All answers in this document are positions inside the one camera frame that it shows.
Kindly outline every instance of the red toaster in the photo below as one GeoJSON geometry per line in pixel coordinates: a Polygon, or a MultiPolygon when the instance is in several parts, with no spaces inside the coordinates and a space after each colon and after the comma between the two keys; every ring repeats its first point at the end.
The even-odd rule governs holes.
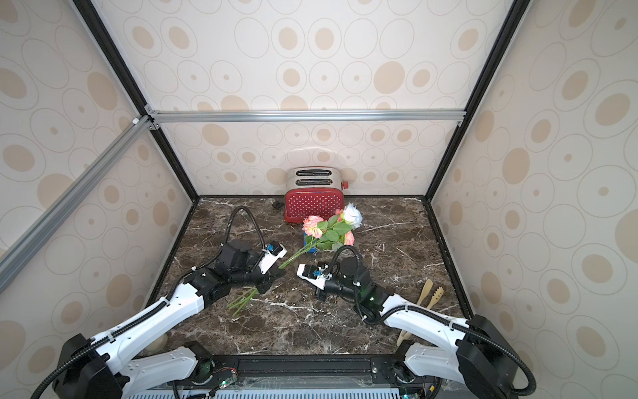
{"type": "Polygon", "coordinates": [[[306,167],[290,171],[286,185],[288,223],[302,223],[311,215],[328,220],[337,209],[343,209],[343,191],[348,182],[341,180],[337,169],[306,167]]]}

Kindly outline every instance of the wooden utensil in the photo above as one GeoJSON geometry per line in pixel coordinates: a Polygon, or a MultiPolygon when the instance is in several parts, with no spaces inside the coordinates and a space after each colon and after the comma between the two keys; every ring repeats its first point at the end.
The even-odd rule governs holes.
{"type": "MultiPolygon", "coordinates": [[[[430,293],[430,290],[432,289],[433,285],[434,283],[432,282],[432,280],[428,278],[426,283],[423,285],[423,289],[421,290],[421,296],[419,296],[419,300],[417,301],[417,306],[420,306],[421,303],[423,303],[423,300],[425,300],[427,295],[430,293]]],[[[405,331],[404,329],[402,329],[401,333],[399,334],[399,338],[397,338],[397,346],[399,346],[401,342],[405,339],[406,334],[409,334],[409,333],[405,331]]]]}
{"type": "MultiPolygon", "coordinates": [[[[428,304],[426,309],[432,309],[432,306],[436,305],[436,303],[439,302],[439,299],[441,299],[441,297],[443,296],[443,292],[444,292],[443,287],[438,287],[436,291],[434,292],[434,294],[432,295],[432,299],[430,299],[430,303],[428,304]]],[[[411,336],[412,336],[412,333],[407,333],[407,332],[403,336],[399,334],[399,339],[397,340],[397,346],[399,346],[403,340],[407,340],[411,336]]]]}
{"type": "Polygon", "coordinates": [[[443,287],[438,287],[436,291],[434,292],[434,295],[432,295],[432,299],[430,299],[430,303],[428,304],[426,309],[432,309],[432,306],[436,305],[436,303],[439,302],[439,299],[441,299],[442,296],[443,296],[443,287]]]}

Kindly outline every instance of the wallpaper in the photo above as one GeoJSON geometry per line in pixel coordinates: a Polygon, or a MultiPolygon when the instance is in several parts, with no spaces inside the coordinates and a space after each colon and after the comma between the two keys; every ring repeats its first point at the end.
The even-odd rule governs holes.
{"type": "Polygon", "coordinates": [[[0,2],[0,257],[136,114],[67,3],[0,2]]]}
{"type": "Polygon", "coordinates": [[[94,0],[156,110],[463,108],[511,0],[94,0]]]}
{"type": "Polygon", "coordinates": [[[638,391],[637,38],[636,1],[535,1],[434,199],[535,398],[638,391]]]}
{"type": "Polygon", "coordinates": [[[29,398],[67,339],[142,309],[190,205],[143,134],[0,294],[0,398],[29,398]]]}
{"type": "Polygon", "coordinates": [[[455,121],[165,123],[200,195],[283,195],[288,172],[330,166],[345,194],[425,194],[455,121]]]}

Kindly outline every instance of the white rose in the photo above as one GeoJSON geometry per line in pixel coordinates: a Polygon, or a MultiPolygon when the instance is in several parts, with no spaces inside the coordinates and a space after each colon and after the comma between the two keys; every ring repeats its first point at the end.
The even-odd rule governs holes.
{"type": "Polygon", "coordinates": [[[361,216],[361,212],[359,212],[352,203],[349,203],[343,210],[343,220],[350,223],[353,228],[358,229],[361,226],[363,216],[361,216]]]}

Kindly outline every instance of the marble countertop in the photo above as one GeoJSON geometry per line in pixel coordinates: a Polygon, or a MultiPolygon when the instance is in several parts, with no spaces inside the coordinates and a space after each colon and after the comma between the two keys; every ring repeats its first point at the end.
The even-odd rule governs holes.
{"type": "MultiPolygon", "coordinates": [[[[219,249],[232,208],[252,210],[266,242],[277,240],[293,254],[302,247],[299,224],[286,223],[283,210],[275,210],[273,198],[202,199],[167,276],[161,295],[178,276],[199,266],[219,249]]],[[[363,214],[362,226],[354,231],[355,246],[370,269],[373,280],[410,301],[419,298],[425,281],[445,293],[433,307],[437,312],[462,317],[458,299],[445,270],[427,215],[416,198],[346,198],[363,214]]],[[[240,213],[231,238],[258,246],[252,223],[240,213]]],[[[299,263],[329,261],[332,252],[304,254],[293,262],[272,289],[252,301],[237,316],[228,304],[250,288],[233,289],[229,296],[192,316],[168,332],[166,350],[197,340],[213,354],[386,354],[394,352],[399,330],[385,325],[367,326],[352,304],[330,296],[327,302],[314,298],[314,287],[294,274],[299,263]]]]}

